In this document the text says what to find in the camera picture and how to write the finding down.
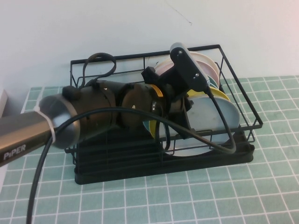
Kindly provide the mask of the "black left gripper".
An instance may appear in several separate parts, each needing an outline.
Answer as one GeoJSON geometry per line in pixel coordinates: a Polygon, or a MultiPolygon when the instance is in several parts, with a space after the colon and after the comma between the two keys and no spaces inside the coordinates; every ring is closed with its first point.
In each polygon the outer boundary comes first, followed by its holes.
{"type": "Polygon", "coordinates": [[[165,95],[163,116],[182,112],[180,125],[192,133],[195,133],[195,129],[190,126],[187,114],[194,104],[192,100],[188,99],[189,95],[187,92],[190,88],[187,83],[182,78],[163,78],[162,90],[165,95]]]}

